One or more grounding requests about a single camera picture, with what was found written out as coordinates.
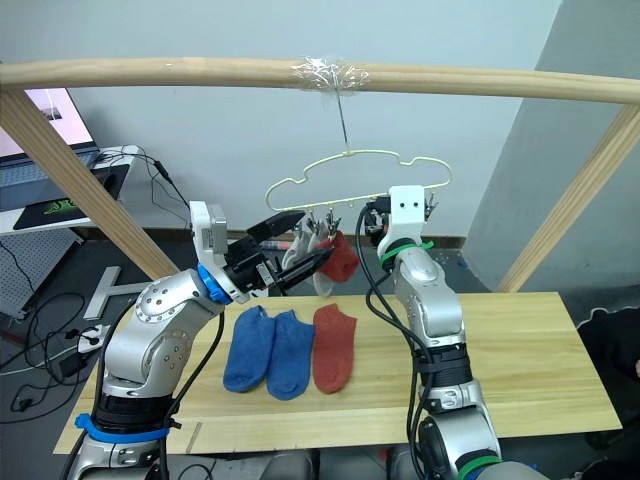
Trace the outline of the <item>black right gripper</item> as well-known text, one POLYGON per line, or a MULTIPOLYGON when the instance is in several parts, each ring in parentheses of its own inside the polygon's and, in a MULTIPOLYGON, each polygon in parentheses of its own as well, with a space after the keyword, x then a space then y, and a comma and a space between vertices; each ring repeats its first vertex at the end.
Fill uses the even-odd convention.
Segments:
POLYGON ((365 232, 368 235, 385 235, 389 225, 391 213, 391 198, 389 195, 375 197, 366 203, 365 232))

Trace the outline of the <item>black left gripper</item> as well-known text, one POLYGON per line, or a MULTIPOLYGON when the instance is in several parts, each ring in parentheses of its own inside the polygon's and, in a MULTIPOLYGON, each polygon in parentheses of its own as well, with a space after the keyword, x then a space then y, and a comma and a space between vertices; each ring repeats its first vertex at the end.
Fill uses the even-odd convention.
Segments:
POLYGON ((333 253, 333 248, 315 249, 305 254, 289 268, 276 261, 275 274, 267 264, 267 257, 258 243, 278 237, 292 230, 305 216, 303 210, 281 211, 247 229, 247 235, 228 246, 224 255, 224 271, 242 292, 264 290, 276 285, 282 296, 311 277, 333 253))

